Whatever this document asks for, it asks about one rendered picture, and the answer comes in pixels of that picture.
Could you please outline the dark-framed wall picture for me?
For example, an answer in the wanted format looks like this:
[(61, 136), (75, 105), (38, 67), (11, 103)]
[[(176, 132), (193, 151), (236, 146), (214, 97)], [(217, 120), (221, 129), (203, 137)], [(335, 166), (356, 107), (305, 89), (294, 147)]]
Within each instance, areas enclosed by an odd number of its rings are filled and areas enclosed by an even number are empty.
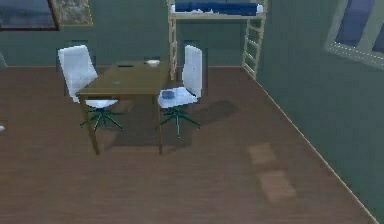
[(53, 0), (0, 0), (0, 31), (59, 31)]

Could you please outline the white swivel chair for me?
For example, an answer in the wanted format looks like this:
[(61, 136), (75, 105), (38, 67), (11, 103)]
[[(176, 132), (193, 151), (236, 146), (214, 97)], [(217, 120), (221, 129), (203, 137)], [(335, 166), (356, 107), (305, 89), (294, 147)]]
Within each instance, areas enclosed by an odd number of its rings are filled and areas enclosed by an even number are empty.
[[(160, 125), (164, 125), (170, 120), (175, 120), (177, 128), (177, 138), (180, 138), (180, 120), (187, 120), (197, 127), (200, 123), (190, 118), (184, 111), (187, 105), (197, 103), (202, 96), (203, 88), (203, 52), (201, 49), (192, 46), (185, 46), (185, 60), (182, 69), (182, 85), (180, 87), (163, 89), (158, 96), (158, 104), (161, 109), (165, 109), (164, 119)], [(161, 93), (163, 91), (173, 91), (175, 97), (173, 99), (163, 99)]]
[[(58, 50), (58, 59), (68, 94), (73, 102), (79, 103), (80, 99), (76, 93), (98, 77), (89, 50), (86, 45), (62, 48)], [(108, 107), (116, 104), (117, 100), (86, 100), (85, 103), (89, 108), (91, 117), (83, 121), (80, 127), (95, 121), (93, 130), (96, 131), (100, 122), (106, 125), (107, 121), (111, 121), (121, 131), (124, 130), (124, 127), (113, 118), (115, 112), (108, 110)]]

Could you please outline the brown wooden table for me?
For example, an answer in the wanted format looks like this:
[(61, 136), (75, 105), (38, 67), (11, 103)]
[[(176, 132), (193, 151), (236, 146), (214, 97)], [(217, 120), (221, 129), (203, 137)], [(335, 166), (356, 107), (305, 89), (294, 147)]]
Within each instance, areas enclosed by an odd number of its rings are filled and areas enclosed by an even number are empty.
[[(117, 65), (133, 65), (122, 68)], [(82, 114), (88, 118), (86, 100), (134, 100), (138, 97), (148, 97), (153, 103), (153, 117), (156, 119), (156, 131), (159, 154), (163, 153), (162, 128), (160, 125), (160, 106), (158, 95), (170, 81), (170, 65), (161, 62), (152, 68), (143, 61), (118, 62), (107, 68), (105, 72), (86, 87), (76, 93), (80, 99)]]

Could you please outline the pale-framed window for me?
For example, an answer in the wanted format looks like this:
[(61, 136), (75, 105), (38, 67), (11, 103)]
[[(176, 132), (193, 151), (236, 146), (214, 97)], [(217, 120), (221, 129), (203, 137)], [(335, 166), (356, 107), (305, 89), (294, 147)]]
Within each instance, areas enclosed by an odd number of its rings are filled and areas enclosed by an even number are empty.
[(337, 0), (324, 48), (384, 71), (384, 0)]

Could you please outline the pale wooden loft bed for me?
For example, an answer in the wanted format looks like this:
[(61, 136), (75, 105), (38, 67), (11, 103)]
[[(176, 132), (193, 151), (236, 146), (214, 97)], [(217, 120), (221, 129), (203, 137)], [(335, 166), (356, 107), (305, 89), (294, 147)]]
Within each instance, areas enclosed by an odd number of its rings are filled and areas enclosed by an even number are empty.
[(256, 79), (263, 43), (269, 0), (248, 0), (247, 2), (181, 2), (166, 0), (170, 77), (176, 78), (178, 67), (177, 22), (181, 20), (245, 20), (245, 34), (241, 67), (252, 79)]

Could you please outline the gold-framed wall picture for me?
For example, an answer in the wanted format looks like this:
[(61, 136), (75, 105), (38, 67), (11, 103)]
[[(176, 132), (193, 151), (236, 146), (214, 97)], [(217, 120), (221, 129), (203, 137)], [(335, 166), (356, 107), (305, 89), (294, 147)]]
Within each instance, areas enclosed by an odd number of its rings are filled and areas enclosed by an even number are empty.
[(89, 0), (52, 0), (52, 4), (60, 26), (93, 25)]

